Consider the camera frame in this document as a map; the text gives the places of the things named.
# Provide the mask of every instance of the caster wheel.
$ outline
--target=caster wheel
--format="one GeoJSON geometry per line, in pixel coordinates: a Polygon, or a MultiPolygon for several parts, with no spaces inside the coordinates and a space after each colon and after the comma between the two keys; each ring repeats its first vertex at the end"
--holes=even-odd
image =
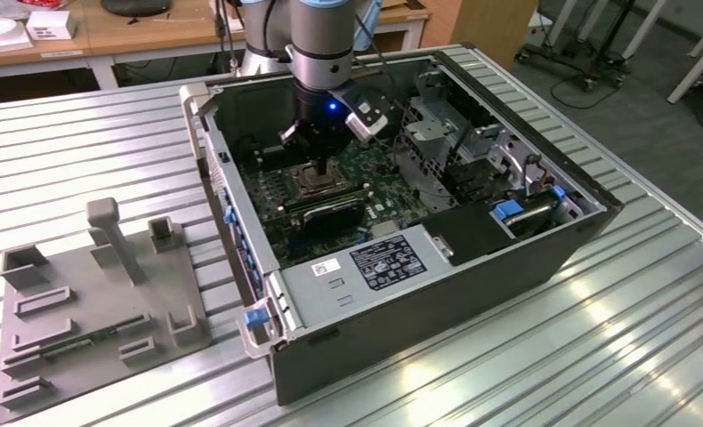
{"type": "Polygon", "coordinates": [[[520,64],[525,64],[528,62],[528,58],[530,57],[530,55],[528,54],[528,52],[522,51],[520,53],[517,53],[517,62],[520,64]]]}
{"type": "Polygon", "coordinates": [[[593,91],[593,88],[596,87],[597,82],[594,80],[590,80],[589,78],[584,78],[580,84],[582,86],[584,92],[590,92],[593,91]]]}

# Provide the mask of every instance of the motherboard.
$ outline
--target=motherboard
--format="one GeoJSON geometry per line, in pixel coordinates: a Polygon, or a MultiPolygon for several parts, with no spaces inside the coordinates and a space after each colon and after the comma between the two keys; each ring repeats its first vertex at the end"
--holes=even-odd
{"type": "Polygon", "coordinates": [[[428,215],[382,144],[353,142],[317,175],[310,163],[241,169],[242,183],[282,267],[408,227],[428,215]]]}

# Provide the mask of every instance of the wooden cabinet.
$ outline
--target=wooden cabinet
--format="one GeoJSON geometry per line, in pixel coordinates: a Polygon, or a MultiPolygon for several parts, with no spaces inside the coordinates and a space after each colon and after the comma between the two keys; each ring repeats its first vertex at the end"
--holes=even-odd
{"type": "Polygon", "coordinates": [[[418,0],[430,12],[421,46],[473,43],[509,68],[537,0],[418,0]]]}

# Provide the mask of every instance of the white box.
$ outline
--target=white box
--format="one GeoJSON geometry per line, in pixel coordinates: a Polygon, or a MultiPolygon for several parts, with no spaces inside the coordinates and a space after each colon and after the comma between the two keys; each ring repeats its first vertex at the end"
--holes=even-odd
{"type": "Polygon", "coordinates": [[[0,52],[16,51],[29,47],[32,47],[32,44],[29,43],[24,25],[21,25],[21,22],[17,22],[14,30],[4,36],[0,36],[0,52]]]}
{"type": "Polygon", "coordinates": [[[76,27],[69,11],[32,12],[26,21],[33,40],[68,40],[74,36],[76,27]]]}

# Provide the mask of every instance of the gray floor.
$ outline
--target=gray floor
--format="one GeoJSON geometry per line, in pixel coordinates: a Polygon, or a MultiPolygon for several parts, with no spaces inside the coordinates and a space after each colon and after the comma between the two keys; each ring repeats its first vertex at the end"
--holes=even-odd
{"type": "MultiPolygon", "coordinates": [[[[540,8],[557,15],[562,3],[542,0],[540,8]]],[[[568,25],[578,23],[588,3],[578,1],[568,25]]],[[[616,4],[608,5],[592,39],[601,40],[617,10],[616,4]]],[[[641,22],[632,13],[614,41],[614,52],[622,51],[641,22]]],[[[665,102],[694,62],[686,57],[692,46],[692,41],[656,26],[630,61],[632,75],[622,88],[588,110],[568,108],[549,96],[549,86],[573,73],[568,68],[533,59],[514,64],[512,73],[703,221],[703,127],[688,107],[690,100],[676,105],[665,102]]],[[[556,94],[566,103],[586,105],[610,90],[605,86],[584,93],[561,85],[556,94]]]]}

